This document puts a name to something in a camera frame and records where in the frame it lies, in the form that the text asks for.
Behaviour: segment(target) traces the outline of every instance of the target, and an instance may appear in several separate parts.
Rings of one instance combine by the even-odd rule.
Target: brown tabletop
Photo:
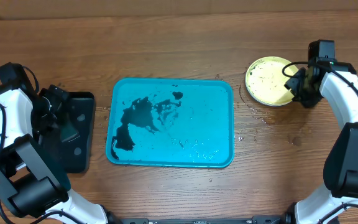
[[[244,90],[244,72],[265,56],[307,60],[308,44],[318,39],[335,40],[337,59],[358,71],[358,11],[0,21],[0,65],[30,67],[42,88],[55,84],[95,95],[89,170],[69,178],[75,191],[117,216],[280,215],[322,183],[340,130],[326,100],[308,110],[255,102]],[[244,137],[235,142],[232,164],[181,169],[109,162],[104,147],[112,89],[124,77],[228,82],[235,135]],[[358,209],[340,218],[358,223]]]

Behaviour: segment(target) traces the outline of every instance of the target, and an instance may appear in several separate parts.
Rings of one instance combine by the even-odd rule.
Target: dark stain on tray
[[[173,96],[176,100],[183,97],[181,92],[173,92]],[[170,99],[163,100],[155,105],[149,101],[149,97],[138,98],[134,100],[130,107],[124,109],[124,114],[121,117],[122,125],[117,128],[117,135],[112,137],[111,141],[111,155],[115,159],[119,159],[114,147],[117,149],[123,149],[125,151],[133,151],[135,143],[133,142],[131,135],[129,134],[129,124],[133,124],[140,128],[145,128],[151,133],[159,131],[153,124],[152,111],[155,110],[158,114],[158,120],[162,125],[165,124],[167,116],[173,114],[173,118],[178,117],[176,109],[181,106],[179,103],[172,102]]]

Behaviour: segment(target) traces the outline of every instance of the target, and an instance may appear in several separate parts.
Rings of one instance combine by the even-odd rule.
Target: rectangular tray
[[[216,80],[118,81],[106,155],[122,165],[228,166],[234,157],[231,86]]]

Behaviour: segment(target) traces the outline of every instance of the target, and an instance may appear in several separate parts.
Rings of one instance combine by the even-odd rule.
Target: wood grain
[[[0,21],[0,65],[30,67],[41,87],[94,93],[89,171],[69,175],[88,200],[122,218],[251,217],[281,214],[312,193],[340,130],[326,100],[310,110],[256,103],[244,91],[244,72],[265,56],[306,60],[308,44],[317,39],[335,40],[337,58],[358,71],[358,11]],[[235,135],[244,137],[236,141],[232,164],[181,169],[110,163],[104,117],[114,84],[124,77],[228,82]],[[358,223],[358,210],[340,217]]]

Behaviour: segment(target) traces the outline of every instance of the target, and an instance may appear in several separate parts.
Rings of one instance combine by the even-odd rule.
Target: table
[[[358,71],[358,11],[0,21],[0,65],[30,67],[44,88],[94,93],[89,170],[69,178],[73,189],[117,216],[280,215],[322,183],[340,130],[326,100],[309,110],[298,103],[258,104],[244,90],[244,72],[264,56],[307,60],[308,44],[318,39],[335,40],[337,59]],[[244,137],[235,142],[232,164],[182,169],[110,163],[104,154],[109,106],[114,84],[124,77],[228,82],[235,93],[235,135]],[[358,209],[340,218],[358,223]]]

